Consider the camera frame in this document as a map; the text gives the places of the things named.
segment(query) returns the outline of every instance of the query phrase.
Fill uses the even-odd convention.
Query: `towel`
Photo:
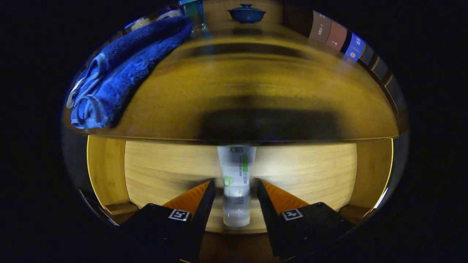
[[[192,30],[186,16],[153,22],[110,43],[80,74],[69,95],[78,129],[114,125],[129,96]]]

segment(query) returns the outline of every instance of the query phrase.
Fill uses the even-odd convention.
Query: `wooden shelf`
[[[161,61],[115,128],[75,131],[198,143],[398,136],[390,103],[360,65],[281,25],[228,22]]]

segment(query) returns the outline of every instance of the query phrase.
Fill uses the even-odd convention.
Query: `wooden side panel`
[[[340,209],[339,213],[351,223],[357,224],[369,211],[370,208],[345,205]]]
[[[393,139],[356,141],[358,169],[349,205],[372,208],[387,185],[392,168]]]
[[[273,256],[268,234],[222,235],[205,233],[199,262],[279,263],[280,261],[278,257]]]
[[[99,203],[113,215],[138,210],[130,203],[125,185],[124,153],[124,139],[88,137],[89,179]]]
[[[265,233],[255,178],[264,179],[308,203],[325,202],[338,211],[348,204],[356,176],[356,144],[259,146],[252,170],[250,224],[223,224],[221,172],[216,146],[128,140],[125,178],[130,200],[138,207],[162,205],[185,191],[215,181],[216,198],[206,230],[218,233]]]

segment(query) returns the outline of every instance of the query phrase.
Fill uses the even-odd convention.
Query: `white tube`
[[[218,146],[226,226],[241,227],[250,223],[250,176],[256,149],[255,146]]]

